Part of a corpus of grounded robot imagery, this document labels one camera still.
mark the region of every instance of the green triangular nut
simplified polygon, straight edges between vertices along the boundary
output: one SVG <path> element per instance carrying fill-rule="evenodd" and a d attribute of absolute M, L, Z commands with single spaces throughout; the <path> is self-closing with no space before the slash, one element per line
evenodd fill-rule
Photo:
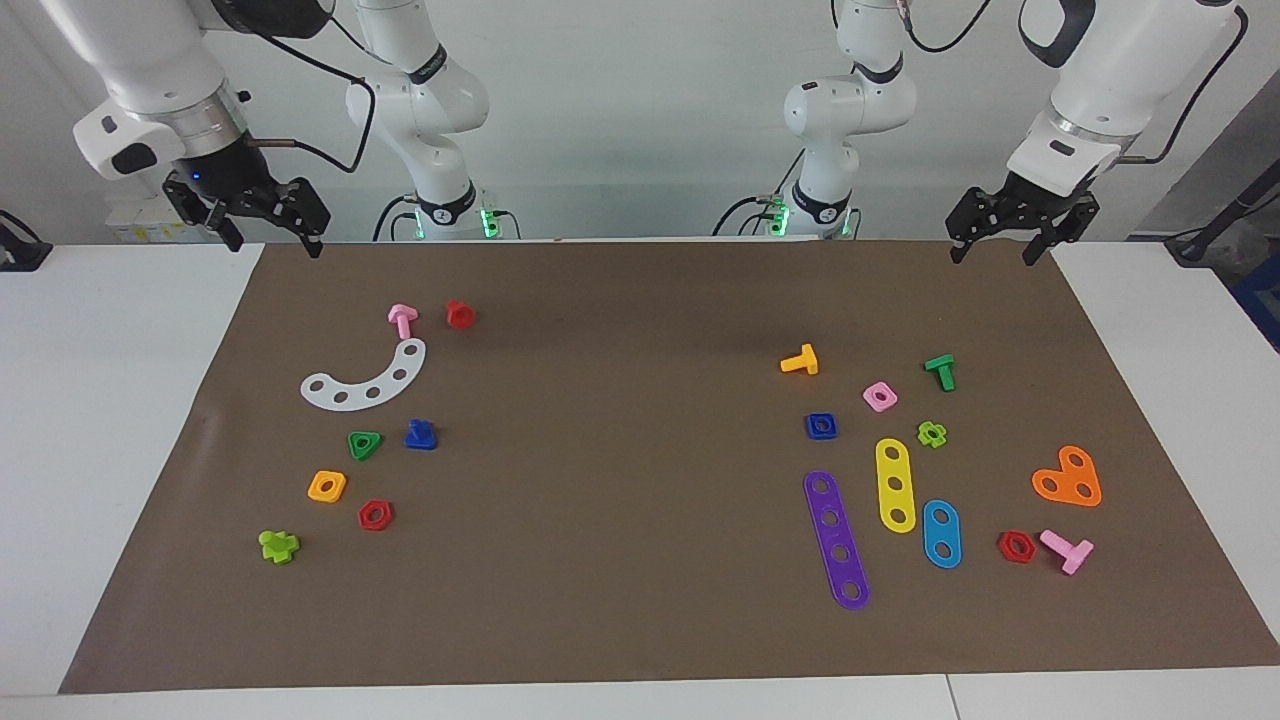
<path fill-rule="evenodd" d="M 347 448 L 351 450 L 351 456 L 358 462 L 369 460 L 369 456 L 372 455 L 380 445 L 383 445 L 383 436 L 380 433 L 358 432 L 347 436 Z"/>

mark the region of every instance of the white curved plate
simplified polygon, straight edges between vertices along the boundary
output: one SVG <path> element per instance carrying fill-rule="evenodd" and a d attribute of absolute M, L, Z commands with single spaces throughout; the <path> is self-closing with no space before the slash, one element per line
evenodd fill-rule
<path fill-rule="evenodd" d="M 376 378 L 357 383 L 342 383 L 329 373 L 316 373 L 302 380 L 302 397 L 321 410 L 355 413 L 376 407 L 396 397 L 413 382 L 426 361 L 426 343 L 416 337 L 396 346 L 396 356 L 387 370 Z"/>

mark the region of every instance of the yellow square nut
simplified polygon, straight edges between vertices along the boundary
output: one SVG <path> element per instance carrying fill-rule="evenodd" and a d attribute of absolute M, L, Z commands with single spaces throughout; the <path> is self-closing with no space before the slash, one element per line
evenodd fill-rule
<path fill-rule="evenodd" d="M 332 470 L 320 470 L 311 478 L 307 497 L 316 502 L 338 502 L 342 491 L 347 488 L 347 475 Z"/>

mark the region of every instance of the purple plastic strip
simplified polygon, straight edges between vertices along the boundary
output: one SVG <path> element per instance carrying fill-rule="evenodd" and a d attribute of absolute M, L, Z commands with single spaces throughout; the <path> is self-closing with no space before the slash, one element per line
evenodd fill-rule
<path fill-rule="evenodd" d="M 827 566 L 831 596 L 845 610 L 861 610 L 872 598 L 867 585 L 867 573 L 854 544 L 854 530 L 849 527 L 845 505 L 840 501 L 840 487 L 829 473 L 814 470 L 804 478 L 804 495 L 809 501 L 822 561 Z"/>

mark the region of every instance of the black cable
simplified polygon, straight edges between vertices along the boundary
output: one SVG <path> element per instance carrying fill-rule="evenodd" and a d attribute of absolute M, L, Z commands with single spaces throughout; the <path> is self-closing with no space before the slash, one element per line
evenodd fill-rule
<path fill-rule="evenodd" d="M 759 232 L 760 222 L 768 220 L 771 217 L 772 215 L 769 213 L 760 213 L 758 215 L 751 215 L 750 218 L 742 220 L 742 227 L 737 228 L 737 234 L 745 234 L 746 225 L 750 224 L 751 220 L 755 220 L 755 229 L 751 231 L 751 234 L 754 236 L 756 232 Z"/>
<path fill-rule="evenodd" d="M 859 208 L 854 208 L 852 210 L 850 210 L 850 213 L 858 213 L 858 224 L 854 225 L 854 237 L 852 237 L 852 240 L 858 240 L 858 231 L 863 229 L 863 211 Z"/>
<path fill-rule="evenodd" d="M 384 59 L 379 58 L 378 55 L 374 54 L 372 50 L 370 50 L 369 47 L 365 47 L 364 42 L 356 40 L 356 36 L 351 35 L 351 31 L 347 29 L 347 26 L 344 26 L 340 22 L 338 22 L 338 15 L 329 15 L 329 22 L 333 23 L 334 27 L 337 27 L 338 29 L 340 29 L 342 33 L 347 36 L 347 40 L 349 40 L 352 45 L 355 45 L 356 47 L 358 47 L 361 53 L 364 53 L 365 55 L 369 55 L 370 58 L 378 60 L 379 63 L 381 63 L 384 65 L 390 65 L 390 63 L 388 60 L 384 60 Z"/>
<path fill-rule="evenodd" d="M 369 115 L 365 118 L 365 129 L 364 132 L 360 133 L 360 145 L 356 147 L 356 158 L 351 161 L 349 165 L 339 163 L 337 159 L 334 159 L 333 155 L 329 155 L 324 150 L 320 150 L 314 145 L 308 145 L 297 138 L 255 140 L 253 141 L 255 145 L 259 147 L 297 147 L 298 150 L 306 150 L 307 152 L 316 155 L 317 158 L 325 160 L 330 165 L 338 168 L 339 170 L 347 174 L 355 173 L 356 168 L 360 167 L 360 160 L 364 159 L 365 156 L 365 147 L 369 145 L 369 133 L 374 129 L 374 110 L 378 106 L 378 95 L 374 92 L 372 86 L 370 86 L 369 82 L 365 81 L 365 78 L 356 77 L 348 72 L 339 70 L 333 65 L 321 63 L 320 60 L 316 60 L 315 58 L 307 55 L 306 53 L 302 53 L 301 50 L 289 47 L 288 45 L 280 42 L 279 40 L 271 37 L 270 35 L 266 35 L 265 32 L 259 32 L 255 28 L 250 28 L 250 31 L 253 32 L 253 35 L 268 41 L 274 47 L 278 47 L 279 50 L 289 55 L 293 55 L 298 60 L 302 60 L 303 63 L 314 68 L 321 69 L 332 76 L 340 77 L 342 79 L 349 82 L 351 85 L 358 85 L 365 90 L 365 92 L 369 94 Z"/>
<path fill-rule="evenodd" d="M 410 220 L 417 220 L 417 214 L 416 213 L 401 213 L 399 215 L 396 215 L 394 218 L 392 218 L 392 242 L 396 242 L 396 223 L 398 223 L 398 222 L 401 222 L 401 220 L 403 220 L 406 218 L 410 219 Z"/>
<path fill-rule="evenodd" d="M 791 173 L 796 172 L 796 165 L 800 164 L 800 159 L 801 158 L 804 158 L 804 149 L 803 147 L 800 149 L 800 152 L 796 152 L 796 159 L 791 160 L 791 167 L 787 168 L 787 174 L 782 176 L 782 179 L 778 182 L 778 187 L 773 188 L 773 195 L 778 195 L 780 192 L 782 192 L 782 187 L 785 184 L 787 184 L 788 179 L 791 179 Z M 753 236 L 755 233 L 758 233 L 758 232 L 760 232 L 760 220 L 756 220 L 755 222 L 755 227 L 751 228 L 751 234 Z"/>
<path fill-rule="evenodd" d="M 1199 100 L 1201 94 L 1204 92 L 1204 88 L 1208 87 L 1208 83 L 1213 81 L 1213 76 L 1217 74 L 1217 70 L 1222 69 L 1222 65 L 1225 65 L 1226 61 L 1231 58 L 1231 55 L 1235 53 L 1235 49 L 1240 46 L 1242 41 L 1244 41 L 1244 35 L 1249 32 L 1249 14 L 1244 12 L 1244 8 L 1236 5 L 1235 17 L 1240 18 L 1240 29 L 1236 31 L 1235 40 L 1233 40 L 1231 44 L 1228 45 L 1226 51 L 1222 53 L 1222 56 L 1219 58 L 1216 63 L 1213 63 L 1213 67 L 1210 68 L 1208 73 L 1204 76 L 1204 79 L 1202 79 L 1201 83 L 1196 87 L 1196 92 L 1192 92 L 1190 100 L 1187 101 L 1187 106 L 1183 108 L 1183 114 L 1178 118 L 1178 123 L 1174 126 L 1174 132 L 1169 135 L 1169 141 L 1165 142 L 1165 149 L 1161 150 L 1160 155 L 1156 155 L 1155 158 L 1144 158 L 1142 155 L 1125 155 L 1116 161 L 1117 164 L 1155 165 L 1156 163 L 1160 163 L 1166 156 L 1169 156 L 1169 151 L 1172 150 L 1174 142 L 1178 142 L 1178 136 L 1183 132 L 1183 126 L 1187 124 L 1187 118 L 1192 114 L 1192 109 L 1196 106 L 1196 101 Z"/>
<path fill-rule="evenodd" d="M 36 231 L 31 229 L 31 227 L 27 225 L 27 223 L 24 223 L 24 222 L 19 220 L 18 218 L 15 218 L 13 215 L 13 213 L 9 213 L 8 210 L 0 210 L 0 218 L 4 218 L 6 220 L 9 220 L 10 223 L 14 224 L 14 227 L 17 227 L 22 232 L 29 234 L 31 240 L 35 240 L 36 242 L 41 242 L 40 236 L 36 234 Z"/>
<path fill-rule="evenodd" d="M 1249 210 L 1248 210 L 1247 213 L 1242 214 L 1242 215 L 1240 215 L 1240 217 L 1239 217 L 1238 219 L 1239 219 L 1239 220 L 1243 220 L 1244 218 L 1248 218 L 1249 215 L 1254 215 L 1254 214 L 1257 214 L 1257 213 L 1261 213 L 1261 211 L 1262 211 L 1263 209 L 1266 209 L 1266 206 L 1267 206 L 1267 205 L 1271 205 L 1271 204 L 1272 204 L 1272 202 L 1275 202 L 1276 200 L 1280 200 L 1280 192 L 1277 192 L 1277 193 L 1272 195 L 1272 196 L 1271 196 L 1270 199 L 1267 199 L 1267 200 L 1266 200 L 1265 202 L 1258 202 L 1258 204 L 1257 204 L 1257 205 L 1254 205 L 1253 208 L 1249 208 Z M 1208 227 L 1208 225 L 1201 225 L 1201 227 L 1198 227 L 1198 228 L 1192 228 L 1192 229 L 1189 229 L 1189 231 L 1181 231 L 1181 232 L 1179 232 L 1179 233 L 1174 233 L 1174 234 L 1167 234 L 1167 236 L 1162 237 L 1161 240 L 1162 240 L 1164 242 L 1169 242 L 1169 241 L 1171 241 L 1171 240 L 1178 240 L 1178 238 L 1180 238 L 1180 237 L 1187 237 L 1187 236 L 1189 236 L 1189 234 L 1196 234 L 1196 233 L 1198 233 L 1198 232 L 1202 232 L 1202 231 L 1203 231 L 1204 228 L 1207 228 L 1207 227 Z"/>
<path fill-rule="evenodd" d="M 755 197 L 755 196 L 751 196 L 751 197 L 744 197 L 744 199 L 739 200 L 737 202 L 735 202 L 735 204 L 733 204 L 732 206 L 730 206 L 730 209 L 728 209 L 728 210 L 724 210 L 724 214 L 723 214 L 723 215 L 721 215 L 721 219 L 719 219 L 719 222 L 718 222 L 718 223 L 716 223 L 716 229 L 713 229 L 713 231 L 712 231 L 712 234 L 713 234 L 713 236 L 717 236 L 717 234 L 719 234 L 719 229 L 721 229 L 722 227 L 724 227 L 724 223 L 726 223 L 726 222 L 728 222 L 730 217 L 731 217 L 731 215 L 732 215 L 733 213 L 737 213 L 739 208 L 744 208 L 744 206 L 746 206 L 746 205 L 750 205 L 751 202 L 760 202 L 760 199 L 759 199 L 759 197 Z"/>
<path fill-rule="evenodd" d="M 370 242 L 378 242 L 378 236 L 383 234 L 383 224 L 387 222 L 387 215 L 390 215 L 392 210 L 394 210 L 401 202 L 412 201 L 406 200 L 403 195 L 397 195 L 390 202 L 388 202 L 387 206 L 383 208 L 383 213 L 378 215 L 378 224 L 374 225 L 374 238 L 370 240 Z"/>
<path fill-rule="evenodd" d="M 960 41 L 964 40 L 966 35 L 969 35 L 970 29 L 973 29 L 973 26 L 978 24 L 978 19 L 982 18 L 982 14 L 987 12 L 988 5 L 991 5 L 991 0 L 982 0 L 982 5 L 978 6 L 978 12 L 973 14 L 973 19 L 969 20 L 969 24 L 964 26 L 964 29 L 960 31 L 960 35 L 957 35 L 955 40 L 952 40 L 951 42 L 947 42 L 946 45 L 940 45 L 937 47 L 929 47 L 928 45 L 920 42 L 920 38 L 915 36 L 915 27 L 911 23 L 910 10 L 906 12 L 906 17 L 902 19 L 902 24 L 906 26 L 906 35 L 911 36 L 911 42 L 914 42 L 915 46 L 919 47 L 920 50 L 924 50 L 925 53 L 946 53 L 947 50 L 951 50 L 956 45 L 960 45 Z"/>

